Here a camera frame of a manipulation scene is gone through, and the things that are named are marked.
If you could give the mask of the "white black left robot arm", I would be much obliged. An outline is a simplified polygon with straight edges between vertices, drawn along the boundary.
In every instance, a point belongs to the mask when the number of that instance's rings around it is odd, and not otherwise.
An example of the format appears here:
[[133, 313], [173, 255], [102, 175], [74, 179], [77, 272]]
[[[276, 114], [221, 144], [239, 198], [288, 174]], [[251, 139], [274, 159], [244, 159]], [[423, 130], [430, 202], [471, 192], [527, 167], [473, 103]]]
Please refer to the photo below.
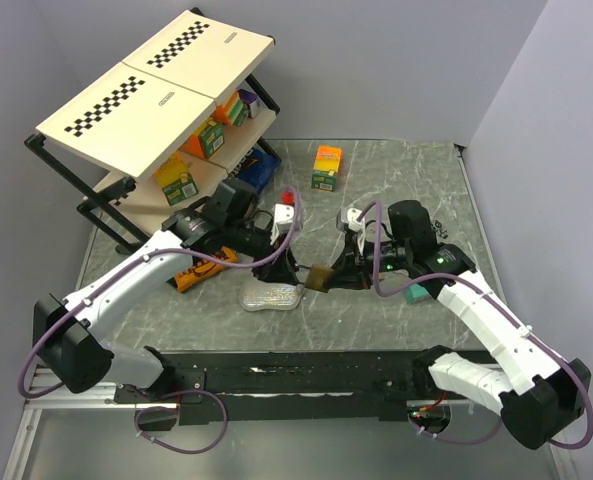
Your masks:
[[238, 179], [221, 181], [214, 193], [171, 214], [121, 264], [63, 300], [52, 295], [34, 307], [32, 352], [79, 394], [102, 381], [131, 385], [153, 402], [167, 399], [176, 386], [174, 367], [152, 347], [115, 346], [107, 337], [124, 315], [158, 285], [201, 259], [221, 264], [216, 252], [227, 247], [250, 257], [247, 268], [268, 283], [295, 285], [289, 243], [300, 223], [300, 197], [278, 203], [267, 229], [253, 226], [256, 190]]

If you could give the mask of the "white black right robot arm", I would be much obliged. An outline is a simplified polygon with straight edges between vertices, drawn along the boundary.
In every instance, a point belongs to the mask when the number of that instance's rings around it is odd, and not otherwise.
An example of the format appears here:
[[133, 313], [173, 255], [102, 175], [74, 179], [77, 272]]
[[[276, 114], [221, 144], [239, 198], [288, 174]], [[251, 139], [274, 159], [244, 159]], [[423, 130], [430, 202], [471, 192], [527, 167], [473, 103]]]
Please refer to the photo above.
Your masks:
[[443, 391], [479, 404], [532, 450], [546, 443], [578, 450], [590, 443], [593, 406], [587, 366], [579, 359], [566, 360], [535, 336], [462, 249], [439, 241], [418, 201], [343, 208], [337, 227], [345, 235], [345, 247], [324, 289], [374, 289], [387, 297], [381, 274], [404, 271], [412, 284], [421, 285], [461, 320], [498, 365], [490, 369], [449, 348], [433, 347], [417, 360], [412, 376], [420, 396], [435, 398]]

